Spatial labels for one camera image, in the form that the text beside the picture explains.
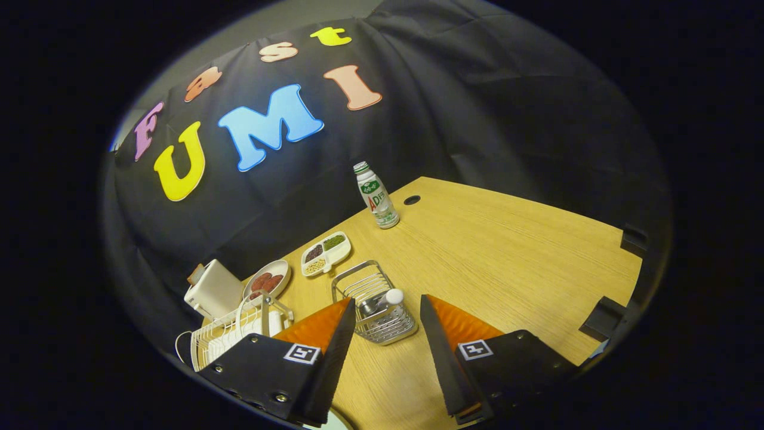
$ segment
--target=wire basket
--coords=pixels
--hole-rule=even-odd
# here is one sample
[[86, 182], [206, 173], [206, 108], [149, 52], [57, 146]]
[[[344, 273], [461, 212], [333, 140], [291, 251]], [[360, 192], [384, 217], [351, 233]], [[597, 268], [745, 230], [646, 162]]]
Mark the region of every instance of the wire basket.
[[355, 333], [376, 344], [387, 345], [414, 334], [418, 328], [402, 302], [390, 305], [380, 301], [393, 288], [379, 263], [368, 260], [332, 280], [332, 300], [336, 303], [346, 297], [354, 298]]
[[195, 372], [217, 360], [249, 334], [257, 333], [270, 337], [271, 320], [274, 320], [279, 328], [291, 325], [291, 321], [294, 321], [292, 310], [282, 305], [267, 291], [260, 291], [261, 296], [253, 300], [243, 300], [235, 311], [191, 333], [191, 361]]

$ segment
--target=table surface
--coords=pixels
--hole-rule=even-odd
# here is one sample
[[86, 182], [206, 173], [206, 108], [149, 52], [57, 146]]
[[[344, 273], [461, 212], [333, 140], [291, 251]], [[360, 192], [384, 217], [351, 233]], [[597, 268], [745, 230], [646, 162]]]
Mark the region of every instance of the table surface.
[[[421, 200], [404, 205], [412, 195]], [[333, 406], [357, 430], [458, 427], [419, 322], [422, 294], [505, 333], [528, 330], [578, 365], [599, 346], [578, 328], [605, 295], [625, 306], [642, 265], [620, 248], [622, 230], [545, 204], [425, 177], [390, 197], [395, 227], [378, 228], [364, 209], [283, 257], [293, 275], [279, 301], [296, 321], [330, 305], [334, 276], [369, 259], [404, 291], [417, 320], [413, 336], [387, 346], [354, 335]], [[327, 274], [303, 276], [303, 251], [338, 230], [350, 256]]]

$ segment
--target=water bottle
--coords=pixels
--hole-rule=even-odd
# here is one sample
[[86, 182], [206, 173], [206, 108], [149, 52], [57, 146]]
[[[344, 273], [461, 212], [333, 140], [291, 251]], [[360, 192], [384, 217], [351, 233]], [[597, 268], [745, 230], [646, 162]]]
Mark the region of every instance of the water bottle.
[[368, 207], [377, 219], [377, 225], [381, 229], [389, 229], [398, 224], [400, 217], [395, 211], [390, 196], [382, 181], [370, 168], [366, 161], [353, 166], [355, 179], [358, 181], [358, 190]]

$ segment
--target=letter m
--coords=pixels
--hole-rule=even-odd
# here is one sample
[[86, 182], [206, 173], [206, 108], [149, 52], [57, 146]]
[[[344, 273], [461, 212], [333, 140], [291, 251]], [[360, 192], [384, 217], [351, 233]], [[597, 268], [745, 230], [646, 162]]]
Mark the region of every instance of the letter m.
[[268, 114], [263, 115], [241, 106], [226, 113], [218, 126], [231, 133], [241, 159], [239, 171], [248, 171], [265, 159], [265, 150], [254, 146], [251, 138], [272, 149], [281, 149], [281, 122], [286, 124], [286, 140], [297, 142], [324, 128], [320, 119], [313, 118], [299, 97], [299, 85], [287, 85], [273, 91], [268, 102]]

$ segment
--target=red food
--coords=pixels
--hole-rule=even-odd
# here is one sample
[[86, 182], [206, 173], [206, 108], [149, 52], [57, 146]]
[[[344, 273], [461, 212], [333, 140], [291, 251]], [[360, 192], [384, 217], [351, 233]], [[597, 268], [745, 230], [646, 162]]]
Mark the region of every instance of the red food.
[[[276, 275], [274, 277], [270, 277], [270, 273], [267, 273], [267, 275], [269, 275], [269, 278], [263, 283], [263, 285], [258, 287], [258, 289], [263, 289], [267, 292], [272, 292], [276, 288], [276, 285], [279, 285], [279, 282], [281, 282], [281, 279], [283, 279], [284, 275]], [[259, 291], [255, 291], [249, 296], [249, 299], [252, 300], [253, 298], [256, 298], [257, 296], [261, 294], [263, 293]]]
[[271, 275], [270, 272], [265, 272], [262, 275], [258, 276], [257, 279], [255, 279], [254, 282], [252, 282], [252, 287], [250, 288], [249, 291], [255, 292], [255, 291], [263, 288], [263, 284], [265, 284], [265, 282], [268, 279], [270, 279], [271, 276], [273, 276], [273, 275]]
[[267, 292], [272, 292], [274, 288], [276, 288], [276, 285], [279, 285], [279, 282], [281, 282], [281, 279], [283, 278], [283, 275], [274, 276], [271, 279], [268, 279], [267, 282], [265, 282], [265, 285], [263, 285], [263, 290]]

